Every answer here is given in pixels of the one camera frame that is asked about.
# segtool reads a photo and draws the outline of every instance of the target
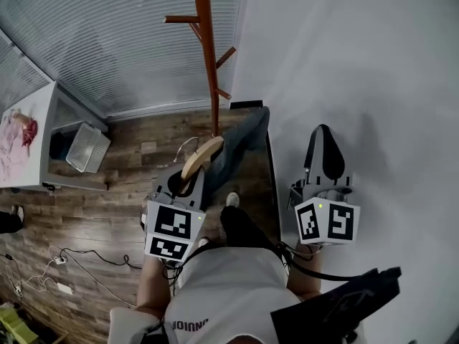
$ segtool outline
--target laundry basket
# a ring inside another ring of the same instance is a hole
[[[80,172],[97,173],[110,143],[110,139],[99,129],[82,123],[70,146],[66,161]]]

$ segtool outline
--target white table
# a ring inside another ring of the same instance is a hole
[[[56,82],[49,83],[45,87],[20,100],[15,105],[12,105],[1,117],[3,119],[11,110],[20,109],[22,114],[32,117],[37,121],[38,133],[29,147],[29,160],[20,175],[8,181],[0,180],[0,188],[14,187],[46,191],[44,184],[48,184],[53,186],[86,188],[90,190],[107,190],[107,185],[105,183],[59,176],[49,172],[49,143],[54,128],[58,100],[63,101],[64,104],[72,108],[81,120],[98,128],[103,133],[107,131],[108,128],[106,124],[78,102],[68,97],[58,88]]]

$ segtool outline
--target pink clothing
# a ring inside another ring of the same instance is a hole
[[[20,176],[29,160],[29,146],[22,146],[22,125],[13,119],[13,112],[1,119],[0,180],[9,181]]]

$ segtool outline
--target gray wall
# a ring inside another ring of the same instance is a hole
[[[284,240],[297,237],[288,187],[326,123],[354,157],[362,215],[324,272],[402,267],[369,343],[444,343],[459,322],[458,42],[459,0],[247,1],[231,93],[272,110]]]

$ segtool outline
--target white sleeve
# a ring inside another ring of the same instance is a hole
[[[159,319],[148,313],[124,307],[113,308],[110,311],[108,344],[129,344],[134,334],[157,323]]]

